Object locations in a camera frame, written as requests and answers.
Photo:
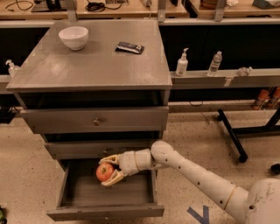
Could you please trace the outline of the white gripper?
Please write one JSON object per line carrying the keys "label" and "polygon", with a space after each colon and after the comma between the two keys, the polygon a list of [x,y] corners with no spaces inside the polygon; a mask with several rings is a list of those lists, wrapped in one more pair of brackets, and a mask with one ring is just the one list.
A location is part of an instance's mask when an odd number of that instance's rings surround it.
{"label": "white gripper", "polygon": [[150,170],[152,168],[152,156],[149,149],[136,150],[136,151],[125,151],[118,155],[110,155],[104,157],[99,161],[99,164],[109,163],[112,165],[119,165],[120,171],[115,170],[111,177],[102,181],[103,186],[112,186],[126,176],[135,175],[141,171]]}

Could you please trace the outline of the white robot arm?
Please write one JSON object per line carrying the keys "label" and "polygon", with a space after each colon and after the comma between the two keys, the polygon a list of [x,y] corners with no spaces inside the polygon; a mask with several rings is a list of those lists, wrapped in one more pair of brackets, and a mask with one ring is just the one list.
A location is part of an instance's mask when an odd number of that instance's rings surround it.
{"label": "white robot arm", "polygon": [[240,224],[280,224],[278,178],[261,179],[247,191],[183,157],[162,140],[154,142],[149,149],[125,151],[104,157],[100,162],[119,166],[102,182],[104,186],[112,186],[140,171],[171,167]]}

